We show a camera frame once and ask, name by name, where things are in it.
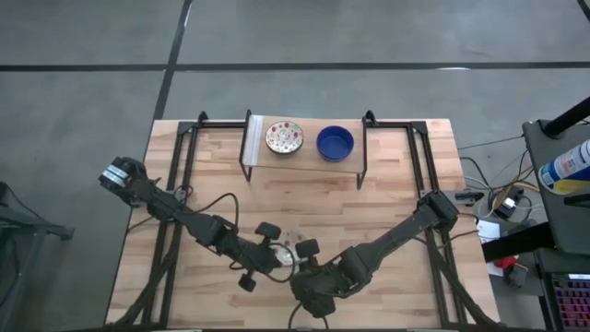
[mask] gray concrete floor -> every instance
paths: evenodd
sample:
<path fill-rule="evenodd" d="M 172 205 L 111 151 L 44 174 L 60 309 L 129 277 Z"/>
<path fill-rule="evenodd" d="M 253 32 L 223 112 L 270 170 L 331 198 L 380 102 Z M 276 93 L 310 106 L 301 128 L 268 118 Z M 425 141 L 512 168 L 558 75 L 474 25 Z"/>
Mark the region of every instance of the gray concrete floor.
<path fill-rule="evenodd" d="M 0 1 L 0 65 L 165 64 L 181 6 Z M 574 0 L 195 0 L 179 63 L 589 61 L 589 31 Z M 162 77 L 0 73 L 0 178 L 47 219 L 77 229 L 70 243 L 45 245 L 20 330 L 102 324 L 130 210 L 97 177 L 115 156 L 143 157 Z M 246 109 L 346 118 L 371 109 L 381 118 L 450 118 L 461 147 L 562 113 L 587 97 L 588 77 L 590 69 L 177 73 L 164 118 L 243 118 Z M 462 155 L 490 178 L 524 150 L 521 140 Z M 497 299 L 508 325 L 542 325 L 534 298 Z"/>

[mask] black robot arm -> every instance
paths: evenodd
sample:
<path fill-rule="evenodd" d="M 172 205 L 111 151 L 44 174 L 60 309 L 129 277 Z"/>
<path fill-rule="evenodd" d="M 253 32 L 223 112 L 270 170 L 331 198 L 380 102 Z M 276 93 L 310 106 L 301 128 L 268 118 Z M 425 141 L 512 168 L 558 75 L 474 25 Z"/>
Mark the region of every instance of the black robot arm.
<path fill-rule="evenodd" d="M 248 272 L 240 280 L 240 286 L 252 291 L 254 271 L 268 275 L 280 267 L 271 240 L 278 239 L 280 228 L 263 222 L 256 233 L 263 235 L 261 243 L 253 243 L 238 236 L 233 223 L 217 215 L 197 213 L 188 208 L 173 193 L 165 192 L 149 180 L 145 166 L 130 158 L 117 157 L 99 177 L 100 185 L 118 195 L 126 204 L 139 201 L 147 205 L 147 212 L 162 222 L 178 221 L 186 227 L 196 242 L 217 255 L 226 255 Z"/>
<path fill-rule="evenodd" d="M 295 298 L 305 310 L 320 318 L 336 310 L 334 298 L 347 298 L 366 286 L 385 257 L 426 229 L 450 230 L 459 212 L 441 192 L 431 192 L 420 199 L 410 217 L 371 243 L 346 249 L 319 266 L 314 255 L 317 241 L 296 245 L 299 257 L 307 257 L 301 270 L 290 281 Z"/>

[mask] spray can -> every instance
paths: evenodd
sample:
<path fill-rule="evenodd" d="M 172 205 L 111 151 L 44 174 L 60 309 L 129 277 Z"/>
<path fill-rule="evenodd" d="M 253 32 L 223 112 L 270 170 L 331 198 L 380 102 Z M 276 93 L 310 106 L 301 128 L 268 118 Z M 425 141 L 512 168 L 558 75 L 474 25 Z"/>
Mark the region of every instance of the spray can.
<path fill-rule="evenodd" d="M 590 185 L 590 139 L 541 167 L 538 178 L 545 188 L 558 195 Z"/>

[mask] blue bowl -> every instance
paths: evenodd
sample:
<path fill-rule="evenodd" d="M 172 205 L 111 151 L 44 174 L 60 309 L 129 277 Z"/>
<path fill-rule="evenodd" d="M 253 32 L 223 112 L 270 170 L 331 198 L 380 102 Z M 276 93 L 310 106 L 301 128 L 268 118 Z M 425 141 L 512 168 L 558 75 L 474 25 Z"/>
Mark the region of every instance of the blue bowl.
<path fill-rule="evenodd" d="M 354 148 L 352 134 L 339 125 L 330 125 L 322 129 L 315 143 L 322 157 L 331 162 L 344 160 Z"/>

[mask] decorative plate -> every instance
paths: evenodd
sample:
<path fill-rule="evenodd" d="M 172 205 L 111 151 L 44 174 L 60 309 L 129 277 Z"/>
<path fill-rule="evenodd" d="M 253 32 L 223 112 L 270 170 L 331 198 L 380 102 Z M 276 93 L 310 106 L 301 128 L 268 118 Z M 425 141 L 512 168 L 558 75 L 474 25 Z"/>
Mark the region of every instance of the decorative plate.
<path fill-rule="evenodd" d="M 291 121 L 280 121 L 266 130 L 266 146 L 279 155 L 294 153 L 303 145 L 303 130 Z"/>

